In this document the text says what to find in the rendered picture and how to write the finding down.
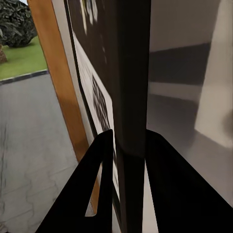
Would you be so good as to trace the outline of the poster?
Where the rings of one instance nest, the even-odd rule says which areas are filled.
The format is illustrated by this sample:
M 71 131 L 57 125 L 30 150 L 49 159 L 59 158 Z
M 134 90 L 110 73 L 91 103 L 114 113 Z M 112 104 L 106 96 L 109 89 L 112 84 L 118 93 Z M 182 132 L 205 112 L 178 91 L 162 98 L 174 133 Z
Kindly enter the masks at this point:
M 113 130 L 113 206 L 142 233 L 151 0 L 64 0 L 93 137 Z

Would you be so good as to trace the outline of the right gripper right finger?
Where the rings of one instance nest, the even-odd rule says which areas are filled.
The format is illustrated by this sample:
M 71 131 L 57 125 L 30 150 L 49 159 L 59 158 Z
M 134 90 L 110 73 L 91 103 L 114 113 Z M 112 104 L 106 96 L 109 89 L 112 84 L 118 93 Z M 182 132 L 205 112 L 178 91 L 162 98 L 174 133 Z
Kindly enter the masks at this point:
M 157 132 L 145 160 L 159 233 L 233 233 L 233 208 Z

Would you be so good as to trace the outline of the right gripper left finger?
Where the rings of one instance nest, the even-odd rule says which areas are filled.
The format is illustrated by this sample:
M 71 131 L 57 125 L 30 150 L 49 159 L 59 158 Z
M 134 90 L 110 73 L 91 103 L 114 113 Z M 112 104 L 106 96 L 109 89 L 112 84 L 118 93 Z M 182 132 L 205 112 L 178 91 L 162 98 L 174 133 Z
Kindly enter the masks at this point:
M 85 216 L 100 164 L 97 214 Z M 112 233 L 113 130 L 95 138 L 36 233 Z

